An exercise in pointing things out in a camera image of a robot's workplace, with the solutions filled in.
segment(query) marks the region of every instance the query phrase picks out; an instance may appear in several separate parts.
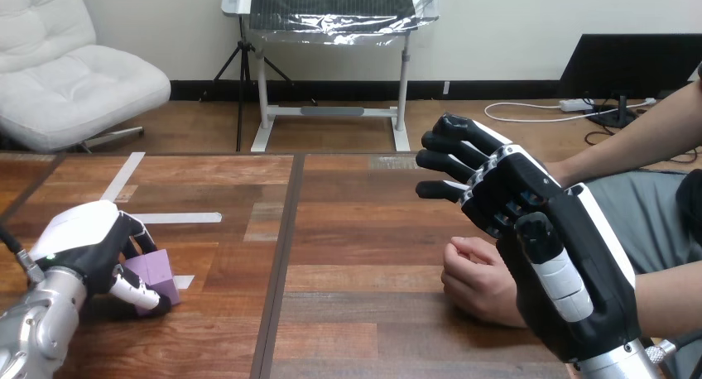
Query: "tripod stand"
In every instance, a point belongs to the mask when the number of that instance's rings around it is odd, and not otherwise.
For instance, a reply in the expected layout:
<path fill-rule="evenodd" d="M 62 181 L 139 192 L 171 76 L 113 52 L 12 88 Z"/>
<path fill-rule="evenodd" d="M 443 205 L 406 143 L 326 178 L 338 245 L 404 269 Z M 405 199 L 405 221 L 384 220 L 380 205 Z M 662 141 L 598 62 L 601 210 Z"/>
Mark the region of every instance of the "tripod stand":
<path fill-rule="evenodd" d="M 256 48 L 248 42 L 246 39 L 246 32 L 243 27 L 243 20 L 241 15 L 239 15 L 239 34 L 241 36 L 241 40 L 237 41 L 237 48 L 234 50 L 234 53 L 232 53 L 231 56 L 229 56 L 229 59 L 227 60 L 227 63 L 224 64 L 222 69 L 217 73 L 217 75 L 214 77 L 212 80 L 212 84 L 210 88 L 214 88 L 215 84 L 217 81 L 219 81 L 219 78 L 222 77 L 222 74 L 224 71 L 229 67 L 229 65 L 232 63 L 232 60 L 237 56 L 239 52 L 241 52 L 241 71 L 239 75 L 239 107 L 238 107 L 238 116 L 237 116 L 237 151 L 241 151 L 241 134 L 242 134 L 242 115 L 243 115 L 243 104 L 244 104 L 244 85 L 246 85 L 246 89 L 250 90 L 251 89 L 251 70 L 249 68 L 249 62 L 248 62 L 248 52 L 254 52 L 256 53 Z M 275 66 L 267 57 L 263 57 L 264 62 L 266 65 L 271 66 L 271 69 L 278 73 L 285 81 L 286 83 L 291 86 L 295 87 L 295 83 L 292 82 L 292 80 L 282 72 L 282 70 L 278 69 L 277 66 Z M 259 83 L 265 83 L 265 79 L 260 79 L 258 80 Z M 205 89 L 205 91 L 202 93 L 202 96 L 200 97 L 200 102 L 207 101 L 210 96 L 210 91 Z M 317 102 L 314 99 L 311 99 L 312 104 L 315 106 L 317 105 Z"/>

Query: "silver robotic arm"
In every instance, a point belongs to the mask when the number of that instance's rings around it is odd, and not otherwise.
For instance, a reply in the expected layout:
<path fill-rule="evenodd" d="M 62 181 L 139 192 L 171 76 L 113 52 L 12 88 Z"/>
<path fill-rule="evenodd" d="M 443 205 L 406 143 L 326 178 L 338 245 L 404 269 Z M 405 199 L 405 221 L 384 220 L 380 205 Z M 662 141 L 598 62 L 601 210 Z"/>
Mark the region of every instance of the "silver robotic arm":
<path fill-rule="evenodd" d="M 0 227 L 0 239 L 29 278 L 29 290 L 0 316 L 0 379 L 51 378 L 65 360 L 79 311 L 96 294 L 165 314 L 167 296 L 150 290 L 118 258 L 156 250 L 143 223 L 108 201 L 83 204 L 51 220 L 27 253 Z"/>
<path fill-rule="evenodd" d="M 422 138 L 419 166 L 457 180 L 417 185 L 496 238 L 534 334 L 581 377 L 659 377 L 638 337 L 635 276 L 586 185 L 562 189 L 519 145 L 445 114 Z"/>

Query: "computer monitor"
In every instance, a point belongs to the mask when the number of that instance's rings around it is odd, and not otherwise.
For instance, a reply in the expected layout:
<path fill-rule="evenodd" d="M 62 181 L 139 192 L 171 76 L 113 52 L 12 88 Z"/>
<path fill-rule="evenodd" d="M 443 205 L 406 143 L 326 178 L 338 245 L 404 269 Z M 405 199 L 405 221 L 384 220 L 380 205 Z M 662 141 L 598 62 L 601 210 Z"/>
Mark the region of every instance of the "computer monitor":
<path fill-rule="evenodd" d="M 655 98 L 687 84 L 702 62 L 702 34 L 583 34 L 560 77 L 559 97 L 615 98 L 618 112 L 589 119 L 625 127 L 628 98 Z"/>

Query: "gray pants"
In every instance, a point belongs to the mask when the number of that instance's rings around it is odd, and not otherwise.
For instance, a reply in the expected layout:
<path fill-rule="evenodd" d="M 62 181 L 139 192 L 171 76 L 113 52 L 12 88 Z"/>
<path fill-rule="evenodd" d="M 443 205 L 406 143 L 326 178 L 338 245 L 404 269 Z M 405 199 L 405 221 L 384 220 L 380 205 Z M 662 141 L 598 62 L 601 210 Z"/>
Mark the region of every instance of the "gray pants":
<path fill-rule="evenodd" d="M 633 171 L 588 183 L 638 273 L 702 260 L 702 247 L 683 227 L 676 191 L 685 174 Z M 702 342 L 683 348 L 668 367 L 687 378 L 702 354 Z"/>

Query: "fist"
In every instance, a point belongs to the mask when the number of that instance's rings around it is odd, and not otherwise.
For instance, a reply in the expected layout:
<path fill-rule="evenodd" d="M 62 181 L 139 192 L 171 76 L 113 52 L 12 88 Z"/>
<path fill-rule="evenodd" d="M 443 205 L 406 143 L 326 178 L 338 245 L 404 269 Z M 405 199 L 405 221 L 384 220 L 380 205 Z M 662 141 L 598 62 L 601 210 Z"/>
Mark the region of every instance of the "fist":
<path fill-rule="evenodd" d="M 517 286 L 498 250 L 481 238 L 453 237 L 441 273 L 446 295 L 463 311 L 495 324 L 526 328 Z"/>

